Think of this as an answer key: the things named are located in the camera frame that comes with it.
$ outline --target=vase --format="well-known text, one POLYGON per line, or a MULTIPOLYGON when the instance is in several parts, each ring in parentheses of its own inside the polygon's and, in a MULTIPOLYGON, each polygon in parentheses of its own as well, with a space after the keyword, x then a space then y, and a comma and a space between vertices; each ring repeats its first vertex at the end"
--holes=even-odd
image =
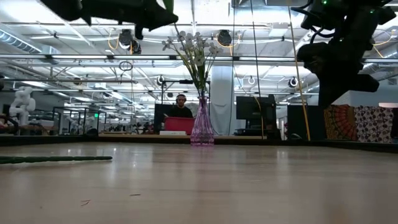
POLYGON ((213 146, 214 135, 208 114, 206 96, 199 96, 199 109, 191 133, 192 146, 213 146))

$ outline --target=colorful tapestry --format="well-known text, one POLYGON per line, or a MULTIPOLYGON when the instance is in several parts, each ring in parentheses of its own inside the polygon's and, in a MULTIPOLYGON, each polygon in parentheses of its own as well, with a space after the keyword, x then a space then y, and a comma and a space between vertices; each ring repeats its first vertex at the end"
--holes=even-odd
POLYGON ((324 111, 326 136, 329 140, 357 141, 354 108, 331 105, 324 111))
POLYGON ((355 108, 355 123, 358 141, 391 143, 391 108, 360 106, 355 108))

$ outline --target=man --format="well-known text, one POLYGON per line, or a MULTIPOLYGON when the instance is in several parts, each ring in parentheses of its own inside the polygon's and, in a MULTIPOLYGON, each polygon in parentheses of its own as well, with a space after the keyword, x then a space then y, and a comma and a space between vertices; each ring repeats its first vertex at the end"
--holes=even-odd
POLYGON ((175 99, 177 105, 173 106, 167 116, 176 118, 193 118, 192 112, 184 104, 187 97, 184 94, 179 94, 175 99))

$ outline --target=red box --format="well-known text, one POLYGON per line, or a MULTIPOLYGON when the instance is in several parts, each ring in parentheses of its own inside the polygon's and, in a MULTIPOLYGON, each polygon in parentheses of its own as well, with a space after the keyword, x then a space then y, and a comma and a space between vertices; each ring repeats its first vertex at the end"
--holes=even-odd
POLYGON ((173 118, 167 117, 164 122, 165 131, 185 131, 191 134, 195 124, 195 118, 173 118))

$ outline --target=headphones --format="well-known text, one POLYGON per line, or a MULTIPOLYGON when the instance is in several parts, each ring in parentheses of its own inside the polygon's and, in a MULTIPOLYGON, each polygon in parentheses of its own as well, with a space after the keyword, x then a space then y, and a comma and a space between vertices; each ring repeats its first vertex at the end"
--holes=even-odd
POLYGON ((178 96, 175 98, 175 102, 178 103, 178 97, 183 96, 184 97, 184 103, 187 101, 187 97, 184 94, 178 94, 178 96))

